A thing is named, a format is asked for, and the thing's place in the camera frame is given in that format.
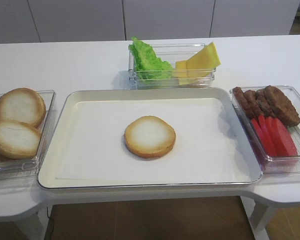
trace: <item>white table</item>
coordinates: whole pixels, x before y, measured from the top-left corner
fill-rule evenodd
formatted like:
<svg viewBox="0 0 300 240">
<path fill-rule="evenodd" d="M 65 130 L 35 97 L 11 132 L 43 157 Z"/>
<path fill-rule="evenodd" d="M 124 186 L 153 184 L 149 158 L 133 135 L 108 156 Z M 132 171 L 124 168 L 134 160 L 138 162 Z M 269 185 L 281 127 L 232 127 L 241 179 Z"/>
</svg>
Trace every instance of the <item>white table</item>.
<svg viewBox="0 0 300 240">
<path fill-rule="evenodd" d="M 148 42 L 208 44 L 211 41 L 214 41 L 221 60 L 213 87 L 229 90 L 236 86 L 291 85 L 300 93 L 300 35 Z M 60 110 L 67 95 L 74 91 L 128 89 L 129 43 L 0 44 L 0 93 L 19 87 L 53 89 L 57 93 L 56 107 Z M 4 180 L 0 181 L 0 222 L 16 221 L 30 239 L 38 239 L 38 234 L 42 236 L 47 224 L 46 206 L 212 196 L 243 196 L 242 202 L 256 239 L 268 239 L 265 226 L 276 209 L 300 206 L 300 175 L 267 175 L 249 186 L 136 187 L 59 192 L 40 189 L 35 177 Z"/>
</svg>

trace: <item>table leg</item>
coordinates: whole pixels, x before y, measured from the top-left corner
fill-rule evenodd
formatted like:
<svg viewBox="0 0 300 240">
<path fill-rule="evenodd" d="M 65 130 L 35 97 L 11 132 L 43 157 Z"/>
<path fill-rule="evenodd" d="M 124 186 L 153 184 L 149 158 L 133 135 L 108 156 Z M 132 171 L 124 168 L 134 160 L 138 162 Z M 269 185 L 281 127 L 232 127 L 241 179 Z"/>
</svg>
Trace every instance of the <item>table leg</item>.
<svg viewBox="0 0 300 240">
<path fill-rule="evenodd" d="M 266 206 L 253 199 L 241 197 L 255 240 L 269 240 L 266 226 L 275 215 L 277 208 Z"/>
<path fill-rule="evenodd" d="M 49 215 L 51 210 L 52 205 L 48 206 Z M 45 238 L 48 223 L 47 207 L 42 208 L 26 219 L 15 222 L 21 232 L 23 232 L 29 240 L 43 240 Z"/>
</svg>

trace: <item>brown patty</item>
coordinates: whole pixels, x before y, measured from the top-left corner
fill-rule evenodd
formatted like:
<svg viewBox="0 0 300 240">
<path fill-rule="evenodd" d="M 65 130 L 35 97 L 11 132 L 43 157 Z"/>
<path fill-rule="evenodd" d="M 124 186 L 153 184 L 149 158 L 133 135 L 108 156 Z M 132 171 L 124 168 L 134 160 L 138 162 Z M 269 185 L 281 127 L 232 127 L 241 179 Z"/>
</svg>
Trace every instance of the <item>brown patty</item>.
<svg viewBox="0 0 300 240">
<path fill-rule="evenodd" d="M 244 92 L 244 97 L 249 103 L 254 115 L 258 117 L 259 115 L 264 115 L 264 112 L 260 109 L 256 100 L 256 91 L 248 90 Z"/>
<path fill-rule="evenodd" d="M 273 118 L 276 118 L 274 111 L 272 111 L 272 108 L 270 107 L 270 105 L 265 97 L 265 90 L 263 88 L 256 91 L 255 98 L 256 98 L 256 101 L 257 101 L 260 109 L 263 111 L 263 113 L 266 117 L 271 116 Z"/>
<path fill-rule="evenodd" d="M 300 123 L 300 117 L 287 96 L 277 87 L 267 86 L 264 96 L 275 115 L 287 127 L 294 127 Z"/>
<path fill-rule="evenodd" d="M 242 89 L 240 87 L 235 87 L 232 89 L 233 95 L 235 96 L 238 104 L 241 105 L 245 115 L 249 118 L 249 119 L 253 119 L 255 117 L 254 112 L 252 111 L 247 99 L 245 98 L 244 92 L 242 91 Z"/>
</svg>

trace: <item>white tray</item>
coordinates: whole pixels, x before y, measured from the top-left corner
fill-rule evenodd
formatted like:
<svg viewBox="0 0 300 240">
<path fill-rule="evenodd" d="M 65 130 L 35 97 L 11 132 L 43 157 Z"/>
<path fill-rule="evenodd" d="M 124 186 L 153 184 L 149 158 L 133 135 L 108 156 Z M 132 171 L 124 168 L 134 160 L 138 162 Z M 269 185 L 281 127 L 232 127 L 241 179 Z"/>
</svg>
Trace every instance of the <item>white tray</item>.
<svg viewBox="0 0 300 240">
<path fill-rule="evenodd" d="M 130 153 L 125 128 L 157 116 L 176 132 L 167 155 Z M 261 168 L 228 93 L 220 88 L 78 91 L 63 107 L 38 174 L 48 189 L 250 184 Z"/>
</svg>

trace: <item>plastic container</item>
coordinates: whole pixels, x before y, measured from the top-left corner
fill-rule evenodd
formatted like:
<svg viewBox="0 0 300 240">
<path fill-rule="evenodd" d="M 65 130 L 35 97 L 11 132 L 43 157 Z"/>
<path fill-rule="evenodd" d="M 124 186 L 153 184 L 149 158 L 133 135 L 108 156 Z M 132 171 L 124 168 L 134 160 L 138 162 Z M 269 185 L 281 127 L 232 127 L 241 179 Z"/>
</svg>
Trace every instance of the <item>plastic container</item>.
<svg viewBox="0 0 300 240">
<path fill-rule="evenodd" d="M 265 88 L 266 86 L 256 86 L 256 87 L 242 87 L 242 91 L 247 90 L 259 90 Z M 296 111 L 300 116 L 300 95 L 291 86 L 275 86 L 279 88 L 292 102 Z M 272 157 L 266 154 L 252 124 L 247 118 L 246 114 L 242 110 L 241 106 L 238 105 L 236 98 L 230 91 L 232 104 L 235 108 L 237 115 L 241 121 L 241 124 L 250 140 L 250 144 L 254 150 L 254 153 L 262 167 L 262 170 L 266 174 L 273 173 L 300 173 L 300 124 L 295 127 L 289 127 L 288 131 L 291 133 L 294 144 L 297 148 L 298 156 L 283 156 L 283 157 Z"/>
<path fill-rule="evenodd" d="M 34 176 L 43 160 L 56 122 L 56 111 L 54 110 L 56 93 L 53 90 L 38 91 L 38 93 L 44 100 L 46 114 L 38 127 L 42 134 L 36 155 L 31 159 L 11 159 L 0 162 L 0 179 Z"/>
<path fill-rule="evenodd" d="M 129 80 L 131 89 L 154 89 L 154 88 L 186 88 L 186 87 L 209 87 L 215 79 L 216 69 L 176 70 L 176 62 L 191 58 L 206 45 L 203 43 L 189 44 L 158 44 L 152 45 L 157 57 L 168 61 L 173 70 L 136 71 L 133 54 L 129 55 Z M 207 73 L 205 77 L 178 78 L 185 73 Z M 154 79 L 154 76 L 170 76 Z"/>
</svg>

